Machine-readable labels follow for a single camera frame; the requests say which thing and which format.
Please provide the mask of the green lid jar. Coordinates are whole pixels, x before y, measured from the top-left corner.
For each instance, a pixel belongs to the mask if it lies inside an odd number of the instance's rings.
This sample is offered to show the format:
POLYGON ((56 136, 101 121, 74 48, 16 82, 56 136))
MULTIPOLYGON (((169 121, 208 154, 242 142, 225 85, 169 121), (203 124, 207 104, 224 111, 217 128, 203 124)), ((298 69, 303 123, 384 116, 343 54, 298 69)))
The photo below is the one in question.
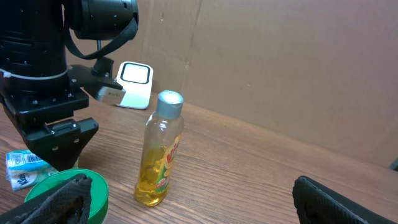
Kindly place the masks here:
POLYGON ((105 178, 99 173, 89 169, 70 169, 58 172, 46 177, 36 184, 25 198, 25 202, 35 198, 53 187, 77 174, 85 174, 92 179, 91 183, 91 205, 88 224, 105 224, 108 216, 109 187, 105 178))

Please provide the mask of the yellow liquid bottle grey cap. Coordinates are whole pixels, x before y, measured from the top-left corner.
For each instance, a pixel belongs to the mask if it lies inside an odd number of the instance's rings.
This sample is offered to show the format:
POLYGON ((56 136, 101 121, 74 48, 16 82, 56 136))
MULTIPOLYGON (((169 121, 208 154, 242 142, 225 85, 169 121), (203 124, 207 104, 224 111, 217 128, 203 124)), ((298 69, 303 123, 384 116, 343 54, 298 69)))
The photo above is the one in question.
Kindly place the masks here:
POLYGON ((184 120, 183 96, 164 90, 158 94, 157 106, 146 122, 141 164, 134 198, 147 206, 158 205, 169 191, 170 177, 184 120))

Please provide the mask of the small teal tissue pack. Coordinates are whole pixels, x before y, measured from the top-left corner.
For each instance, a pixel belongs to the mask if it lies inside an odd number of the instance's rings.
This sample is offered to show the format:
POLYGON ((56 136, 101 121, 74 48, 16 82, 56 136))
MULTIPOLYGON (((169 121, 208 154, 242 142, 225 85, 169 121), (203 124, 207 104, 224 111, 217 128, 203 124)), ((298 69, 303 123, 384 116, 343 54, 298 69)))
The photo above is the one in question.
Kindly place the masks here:
POLYGON ((29 150, 6 154, 6 180, 14 191, 31 187, 56 173, 56 169, 29 150))

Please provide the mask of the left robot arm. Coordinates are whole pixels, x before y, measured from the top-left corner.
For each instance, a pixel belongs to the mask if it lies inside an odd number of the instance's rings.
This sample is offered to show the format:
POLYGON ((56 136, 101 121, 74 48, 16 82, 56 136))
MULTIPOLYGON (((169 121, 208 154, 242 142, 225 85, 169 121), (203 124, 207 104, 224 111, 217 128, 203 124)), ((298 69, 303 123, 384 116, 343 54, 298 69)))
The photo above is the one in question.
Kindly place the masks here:
POLYGON ((1 104, 28 149, 70 169, 99 126, 91 98, 119 104, 109 54, 135 38, 135 0, 1 0, 1 104))

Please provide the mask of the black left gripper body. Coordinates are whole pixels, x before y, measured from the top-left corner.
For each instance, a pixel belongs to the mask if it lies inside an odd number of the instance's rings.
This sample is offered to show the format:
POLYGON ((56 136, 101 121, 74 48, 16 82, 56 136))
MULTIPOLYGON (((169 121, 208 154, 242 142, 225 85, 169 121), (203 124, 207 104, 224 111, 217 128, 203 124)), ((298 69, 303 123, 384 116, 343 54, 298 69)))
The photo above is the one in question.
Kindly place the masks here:
POLYGON ((122 90, 108 72, 71 65, 59 77, 19 78, 1 72, 1 103, 14 126, 24 135, 33 129, 70 118, 89 106, 101 87, 122 90))

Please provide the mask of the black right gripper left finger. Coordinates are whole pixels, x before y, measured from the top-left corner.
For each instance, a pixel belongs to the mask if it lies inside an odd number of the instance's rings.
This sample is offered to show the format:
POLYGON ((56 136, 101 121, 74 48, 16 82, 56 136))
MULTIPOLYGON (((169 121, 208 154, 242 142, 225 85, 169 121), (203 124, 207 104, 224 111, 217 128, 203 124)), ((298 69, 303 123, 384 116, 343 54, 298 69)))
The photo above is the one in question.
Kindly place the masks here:
POLYGON ((77 174, 1 215, 1 224, 87 224, 92 178, 77 174))

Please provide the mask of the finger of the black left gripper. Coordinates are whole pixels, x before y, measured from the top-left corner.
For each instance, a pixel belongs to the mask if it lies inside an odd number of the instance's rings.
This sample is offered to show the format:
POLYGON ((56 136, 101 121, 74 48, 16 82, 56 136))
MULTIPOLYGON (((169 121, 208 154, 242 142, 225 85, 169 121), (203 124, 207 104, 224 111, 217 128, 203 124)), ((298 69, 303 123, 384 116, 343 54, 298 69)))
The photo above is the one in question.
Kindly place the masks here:
POLYGON ((25 132, 24 142, 36 156, 57 171, 63 171, 75 165, 98 129, 99 125, 93 118, 81 121, 67 119, 25 132))

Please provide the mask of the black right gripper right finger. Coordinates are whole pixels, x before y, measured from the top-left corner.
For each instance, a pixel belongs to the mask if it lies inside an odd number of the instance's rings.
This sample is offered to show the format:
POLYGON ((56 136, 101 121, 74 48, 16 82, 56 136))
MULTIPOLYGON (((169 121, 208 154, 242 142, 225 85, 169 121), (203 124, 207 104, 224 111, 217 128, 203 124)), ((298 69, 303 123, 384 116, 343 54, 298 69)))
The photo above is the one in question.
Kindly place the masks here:
POLYGON ((304 175, 295 180, 292 196, 301 224, 395 224, 304 175))

